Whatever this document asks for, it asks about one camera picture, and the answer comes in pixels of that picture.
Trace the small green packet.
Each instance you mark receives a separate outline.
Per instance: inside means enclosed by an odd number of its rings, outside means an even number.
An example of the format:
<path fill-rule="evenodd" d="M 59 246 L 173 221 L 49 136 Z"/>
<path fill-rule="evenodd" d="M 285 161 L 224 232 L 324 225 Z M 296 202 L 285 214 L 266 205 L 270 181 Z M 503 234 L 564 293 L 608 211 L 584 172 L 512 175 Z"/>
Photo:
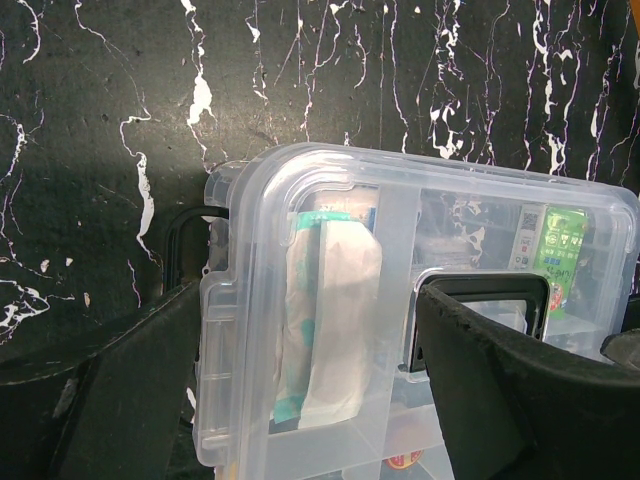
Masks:
<path fill-rule="evenodd" d="M 582 210 L 546 209 L 534 270 L 549 284 L 549 319 L 562 319 L 565 315 L 587 228 L 587 216 Z"/>

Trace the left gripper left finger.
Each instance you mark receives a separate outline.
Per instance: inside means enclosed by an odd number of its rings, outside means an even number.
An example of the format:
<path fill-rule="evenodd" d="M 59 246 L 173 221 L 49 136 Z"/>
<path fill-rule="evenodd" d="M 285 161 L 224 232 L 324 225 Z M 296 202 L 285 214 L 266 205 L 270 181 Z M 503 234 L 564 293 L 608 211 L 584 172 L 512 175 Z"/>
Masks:
<path fill-rule="evenodd" d="M 200 336 L 197 283 L 1 365 L 4 479 L 161 479 Z"/>

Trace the clear plastic box lid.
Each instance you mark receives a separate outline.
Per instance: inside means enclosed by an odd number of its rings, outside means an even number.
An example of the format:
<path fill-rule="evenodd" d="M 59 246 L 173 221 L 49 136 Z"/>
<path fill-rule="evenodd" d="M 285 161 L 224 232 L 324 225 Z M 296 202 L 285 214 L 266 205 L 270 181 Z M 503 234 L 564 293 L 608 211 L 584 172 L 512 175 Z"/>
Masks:
<path fill-rule="evenodd" d="M 593 360 L 618 332 L 639 255 L 630 191 L 565 177 L 370 149 L 269 149 L 232 177 L 227 268 L 200 284 L 202 333 L 193 441 L 219 479 L 450 479 L 415 336 L 421 283 L 439 274 L 538 274 L 546 209 L 586 213 L 562 319 L 541 339 Z M 275 423 L 286 253 L 302 212 L 336 211 L 382 248 L 371 378 L 357 416 L 300 429 Z M 409 469 L 384 460 L 417 450 Z"/>

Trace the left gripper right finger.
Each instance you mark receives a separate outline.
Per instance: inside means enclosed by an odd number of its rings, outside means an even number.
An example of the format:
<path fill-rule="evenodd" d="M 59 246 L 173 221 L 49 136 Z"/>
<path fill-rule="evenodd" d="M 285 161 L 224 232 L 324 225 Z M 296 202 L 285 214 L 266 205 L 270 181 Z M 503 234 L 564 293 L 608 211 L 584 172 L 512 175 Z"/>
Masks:
<path fill-rule="evenodd" d="M 421 289 L 417 324 L 457 479 L 636 479 L 639 372 Z"/>

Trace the small red round cap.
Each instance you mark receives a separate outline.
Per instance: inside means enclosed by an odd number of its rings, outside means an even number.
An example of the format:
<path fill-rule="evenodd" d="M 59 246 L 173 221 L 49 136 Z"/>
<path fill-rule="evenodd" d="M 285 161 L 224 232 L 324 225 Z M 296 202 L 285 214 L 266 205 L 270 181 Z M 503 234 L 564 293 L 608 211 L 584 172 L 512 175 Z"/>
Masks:
<path fill-rule="evenodd" d="M 385 459 L 384 464 L 389 469 L 394 471 L 406 470 L 417 464 L 423 453 L 423 450 L 417 450 L 405 454 L 396 455 Z"/>

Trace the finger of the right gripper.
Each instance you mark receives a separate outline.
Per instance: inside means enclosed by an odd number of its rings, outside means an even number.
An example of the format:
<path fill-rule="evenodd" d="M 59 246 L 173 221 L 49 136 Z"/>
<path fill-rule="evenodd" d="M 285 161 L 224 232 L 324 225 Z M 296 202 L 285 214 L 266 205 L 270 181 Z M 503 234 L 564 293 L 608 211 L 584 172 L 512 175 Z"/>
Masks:
<path fill-rule="evenodd" d="M 640 330 L 632 329 L 607 336 L 600 353 L 617 365 L 640 368 Z"/>

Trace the clear plastic storage box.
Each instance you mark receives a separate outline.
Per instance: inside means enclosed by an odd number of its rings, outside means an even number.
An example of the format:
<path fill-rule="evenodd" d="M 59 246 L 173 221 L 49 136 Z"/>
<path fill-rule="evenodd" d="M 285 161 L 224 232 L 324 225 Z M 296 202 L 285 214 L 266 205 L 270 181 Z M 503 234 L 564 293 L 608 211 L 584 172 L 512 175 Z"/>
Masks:
<path fill-rule="evenodd" d="M 171 223 L 166 238 L 163 304 L 158 327 L 158 351 L 153 361 L 156 386 L 149 394 L 149 425 L 158 431 L 148 440 L 150 458 L 145 479 L 167 475 L 174 444 L 191 434 L 188 418 L 195 408 L 187 402 L 195 385 L 199 359 L 200 278 L 227 268 L 229 210 L 225 207 L 232 177 L 245 166 L 242 161 L 222 164 L 213 170 L 205 186 L 202 206 L 182 211 Z"/>

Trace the white swab packet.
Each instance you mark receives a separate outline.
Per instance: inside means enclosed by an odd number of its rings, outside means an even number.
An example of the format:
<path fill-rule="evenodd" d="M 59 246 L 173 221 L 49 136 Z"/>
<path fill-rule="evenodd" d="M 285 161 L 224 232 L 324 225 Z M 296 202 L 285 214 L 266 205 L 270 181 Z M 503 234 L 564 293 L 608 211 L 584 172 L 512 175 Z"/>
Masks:
<path fill-rule="evenodd" d="M 362 223 L 321 223 L 314 342 L 300 429 L 340 423 L 361 409 L 371 378 L 381 266 L 382 248 Z"/>

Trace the teal white ointment tube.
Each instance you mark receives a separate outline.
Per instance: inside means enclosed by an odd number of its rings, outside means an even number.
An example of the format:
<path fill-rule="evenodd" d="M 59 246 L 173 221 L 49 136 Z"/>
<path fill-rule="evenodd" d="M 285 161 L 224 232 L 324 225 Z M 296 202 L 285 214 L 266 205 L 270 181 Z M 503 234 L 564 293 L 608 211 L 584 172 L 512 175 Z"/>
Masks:
<path fill-rule="evenodd" d="M 273 420 L 301 414 L 306 398 L 315 334 L 321 226 L 349 221 L 347 212 L 310 211 L 295 218 L 294 240 L 286 253 L 285 320 L 279 334 L 278 385 Z"/>

